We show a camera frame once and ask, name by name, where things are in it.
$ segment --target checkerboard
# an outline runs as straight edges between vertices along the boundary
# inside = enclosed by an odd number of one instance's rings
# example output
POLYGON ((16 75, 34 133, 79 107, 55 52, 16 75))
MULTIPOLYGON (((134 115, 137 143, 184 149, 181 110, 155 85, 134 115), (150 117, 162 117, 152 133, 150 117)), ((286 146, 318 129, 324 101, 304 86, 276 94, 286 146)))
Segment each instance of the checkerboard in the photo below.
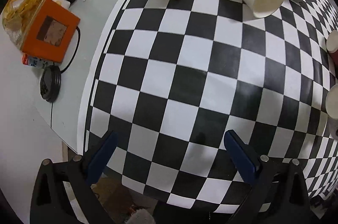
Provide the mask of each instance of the checkerboard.
POLYGON ((108 175, 169 204, 233 213, 250 190, 222 142, 233 129, 258 154, 298 158, 309 196, 326 198, 338 178, 324 106, 337 82, 333 29, 327 0, 284 0, 264 19, 242 0, 119 0, 84 88, 83 151, 114 130, 108 175))

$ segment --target plastic bag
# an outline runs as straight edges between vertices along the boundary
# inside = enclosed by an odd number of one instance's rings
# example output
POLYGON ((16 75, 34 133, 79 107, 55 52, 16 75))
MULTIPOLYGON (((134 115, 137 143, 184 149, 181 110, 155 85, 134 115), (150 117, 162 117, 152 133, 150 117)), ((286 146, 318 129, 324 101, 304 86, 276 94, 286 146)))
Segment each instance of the plastic bag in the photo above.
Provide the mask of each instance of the plastic bag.
POLYGON ((10 40, 21 48, 28 25, 42 0, 8 0, 2 16, 2 26, 10 40))

